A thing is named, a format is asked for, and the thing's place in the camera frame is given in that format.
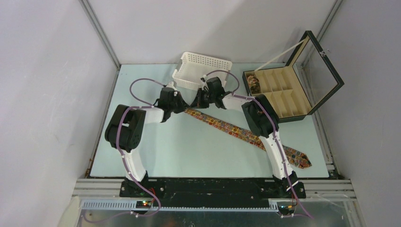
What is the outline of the colourful patterned tie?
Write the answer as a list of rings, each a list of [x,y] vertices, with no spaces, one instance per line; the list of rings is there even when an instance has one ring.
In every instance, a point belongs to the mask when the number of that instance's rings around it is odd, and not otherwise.
[[[262,141],[250,130],[240,128],[236,125],[214,118],[195,109],[187,109],[184,112],[209,126],[236,137],[237,139],[243,140],[246,143],[252,144],[264,151],[266,150],[262,144]],[[283,145],[283,149],[289,163],[293,166],[301,169],[306,169],[312,166],[312,163],[306,154],[285,145]]]

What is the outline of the white perforated plastic basket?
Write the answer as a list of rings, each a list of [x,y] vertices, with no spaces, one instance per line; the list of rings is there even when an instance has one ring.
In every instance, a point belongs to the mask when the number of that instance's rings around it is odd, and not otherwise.
[[[227,72],[232,68],[232,62],[202,54],[184,52],[181,61],[172,74],[178,87],[197,90],[202,87],[204,75],[215,71],[212,76],[221,80],[222,86],[227,82]]]

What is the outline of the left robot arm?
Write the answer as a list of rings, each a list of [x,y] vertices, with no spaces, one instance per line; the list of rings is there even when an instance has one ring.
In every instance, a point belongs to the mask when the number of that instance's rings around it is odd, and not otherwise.
[[[126,177],[134,181],[131,191],[138,197],[149,192],[149,183],[143,178],[147,171],[142,164],[138,146],[144,126],[166,122],[172,114],[184,112],[189,106],[178,90],[162,88],[155,106],[118,105],[105,130],[105,140],[117,149],[126,169]]]

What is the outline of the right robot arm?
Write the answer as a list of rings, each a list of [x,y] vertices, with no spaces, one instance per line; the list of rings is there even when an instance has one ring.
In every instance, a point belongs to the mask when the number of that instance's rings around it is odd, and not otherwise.
[[[277,181],[276,194],[282,198],[291,195],[298,183],[298,177],[284,152],[279,136],[279,117],[268,99],[264,96],[254,98],[226,92],[217,77],[201,78],[201,80],[203,86],[198,89],[196,98],[186,113],[248,143],[262,144],[271,162],[273,178]],[[239,128],[199,111],[208,108],[210,104],[215,104],[217,108],[224,110],[242,112],[249,129]]]

